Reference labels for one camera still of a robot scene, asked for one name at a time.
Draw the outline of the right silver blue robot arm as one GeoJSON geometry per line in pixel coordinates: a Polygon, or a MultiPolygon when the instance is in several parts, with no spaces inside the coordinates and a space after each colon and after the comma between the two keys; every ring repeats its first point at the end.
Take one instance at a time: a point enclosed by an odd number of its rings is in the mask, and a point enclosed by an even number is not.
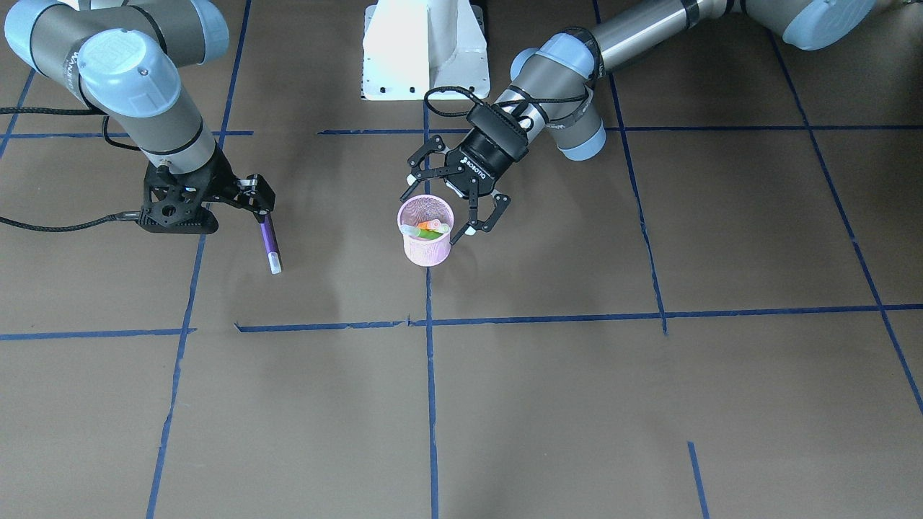
{"type": "Polygon", "coordinates": [[[109,116],[148,161],[138,219],[184,226],[211,216],[206,203],[262,221],[275,194],[258,175],[238,178],[182,85],[179,69],[228,49],[229,27],[211,1],[123,1],[79,10],[17,1],[4,20],[10,48],[95,115],[109,116]]]}

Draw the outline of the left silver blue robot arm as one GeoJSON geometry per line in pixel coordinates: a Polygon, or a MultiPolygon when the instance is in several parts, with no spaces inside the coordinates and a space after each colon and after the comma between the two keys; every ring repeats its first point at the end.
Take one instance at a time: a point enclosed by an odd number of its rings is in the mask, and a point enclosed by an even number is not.
{"type": "Polygon", "coordinates": [[[702,21],[741,13],[801,50],[818,50],[844,38],[873,13],[873,1],[643,1],[595,27],[565,27],[543,46],[522,50],[511,82],[494,102],[453,86],[470,99],[471,130],[455,148],[428,139],[408,159],[408,203],[419,184],[441,179],[469,203],[459,234],[490,232],[510,198],[497,183],[525,157],[531,142],[550,132],[571,161],[596,155],[606,129],[593,104],[596,83],[614,70],[688,32],[702,21]]]}

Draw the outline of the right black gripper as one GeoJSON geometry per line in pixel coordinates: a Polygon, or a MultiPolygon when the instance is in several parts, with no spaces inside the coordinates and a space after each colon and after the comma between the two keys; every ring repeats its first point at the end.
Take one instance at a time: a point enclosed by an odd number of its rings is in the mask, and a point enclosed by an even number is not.
{"type": "Polygon", "coordinates": [[[260,174],[244,178],[241,191],[239,178],[221,148],[215,148],[208,161],[191,172],[191,187],[195,188],[193,202],[198,206],[223,203],[235,209],[247,208],[254,216],[269,216],[275,209],[276,194],[266,178],[260,174]]]}

